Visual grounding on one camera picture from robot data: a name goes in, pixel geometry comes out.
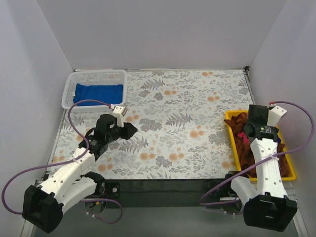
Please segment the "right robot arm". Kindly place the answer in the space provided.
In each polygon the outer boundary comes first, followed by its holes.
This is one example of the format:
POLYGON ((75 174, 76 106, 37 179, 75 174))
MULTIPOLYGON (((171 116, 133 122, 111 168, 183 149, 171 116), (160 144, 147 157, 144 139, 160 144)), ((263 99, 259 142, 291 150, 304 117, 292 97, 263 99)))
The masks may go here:
POLYGON ((246 225, 283 232, 297 212, 283 186, 277 154, 277 122, 286 114, 280 107, 250 105, 245 135, 256 165, 257 187, 243 176, 231 181, 231 188, 243 204, 246 225))

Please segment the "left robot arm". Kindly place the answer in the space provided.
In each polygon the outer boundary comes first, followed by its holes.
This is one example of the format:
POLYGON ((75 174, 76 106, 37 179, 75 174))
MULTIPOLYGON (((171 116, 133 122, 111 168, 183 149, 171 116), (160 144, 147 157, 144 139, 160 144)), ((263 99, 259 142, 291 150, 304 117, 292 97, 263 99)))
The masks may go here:
POLYGON ((106 205, 111 190, 98 173, 84 171, 93 165, 118 139, 129 140, 138 129, 129 122, 104 114, 96 126, 86 132, 68 164, 62 165, 38 186, 29 186, 24 194, 22 217, 46 233, 56 229, 63 215, 78 202, 106 205))

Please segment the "blue towel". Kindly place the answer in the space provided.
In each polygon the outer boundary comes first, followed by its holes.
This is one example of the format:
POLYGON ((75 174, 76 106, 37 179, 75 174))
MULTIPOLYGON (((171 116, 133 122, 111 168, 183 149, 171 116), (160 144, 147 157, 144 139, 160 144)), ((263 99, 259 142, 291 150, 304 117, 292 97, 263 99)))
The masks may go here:
POLYGON ((73 102, 98 100, 106 104, 120 104, 123 101, 123 85, 82 85, 77 84, 73 102))

